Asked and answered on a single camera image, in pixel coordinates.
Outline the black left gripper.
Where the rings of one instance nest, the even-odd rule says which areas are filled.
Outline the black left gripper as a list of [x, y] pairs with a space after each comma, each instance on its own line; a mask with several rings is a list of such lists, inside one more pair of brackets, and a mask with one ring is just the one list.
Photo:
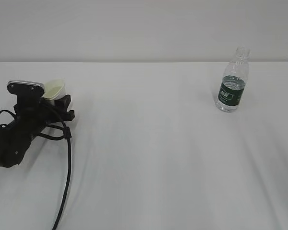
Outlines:
[[16, 104], [14, 113], [0, 110], [0, 167], [19, 165], [31, 142], [37, 137], [62, 140], [62, 136], [50, 136], [43, 133], [43, 130], [47, 127], [62, 130], [55, 123], [72, 121], [75, 118], [74, 110], [67, 111], [71, 100], [71, 96], [67, 94], [51, 104], [40, 97], [25, 105]]

